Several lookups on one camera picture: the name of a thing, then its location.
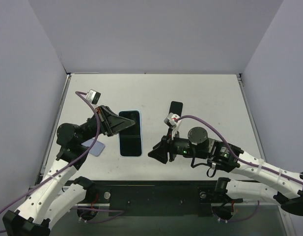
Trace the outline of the black phone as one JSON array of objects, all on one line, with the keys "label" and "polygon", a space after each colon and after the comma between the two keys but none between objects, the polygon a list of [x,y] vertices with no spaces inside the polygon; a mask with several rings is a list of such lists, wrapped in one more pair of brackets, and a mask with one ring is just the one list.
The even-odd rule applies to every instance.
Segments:
[{"label": "black phone", "polygon": [[178,101],[171,101],[169,113],[173,113],[178,115],[179,117],[182,115],[183,103]]}]

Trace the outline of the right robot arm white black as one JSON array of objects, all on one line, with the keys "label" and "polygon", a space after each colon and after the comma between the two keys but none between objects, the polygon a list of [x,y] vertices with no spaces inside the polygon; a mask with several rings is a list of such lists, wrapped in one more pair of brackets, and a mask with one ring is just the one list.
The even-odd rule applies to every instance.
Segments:
[{"label": "right robot arm white black", "polygon": [[250,199],[265,201],[280,206],[284,211],[303,216],[303,172],[295,173],[276,167],[256,158],[241,148],[211,139],[202,127],[194,127],[188,137],[181,138],[178,132],[169,129],[148,156],[166,164],[181,155],[192,160],[204,159],[204,164],[213,171],[224,171],[252,179],[252,182],[220,177],[213,190],[219,201]]}]

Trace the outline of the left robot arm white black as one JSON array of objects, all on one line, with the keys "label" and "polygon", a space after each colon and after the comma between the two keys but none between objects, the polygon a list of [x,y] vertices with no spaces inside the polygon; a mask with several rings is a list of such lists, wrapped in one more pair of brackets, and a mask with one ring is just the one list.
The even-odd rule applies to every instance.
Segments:
[{"label": "left robot arm white black", "polygon": [[60,193],[88,156],[88,147],[83,143],[96,140],[99,134],[113,136],[135,123],[102,105],[84,124],[61,124],[56,132],[56,142],[61,148],[48,173],[22,205],[15,211],[7,211],[2,218],[7,234],[48,236],[56,222],[74,205],[81,201],[91,202],[95,197],[95,183],[85,177],[78,177],[64,193]]}]

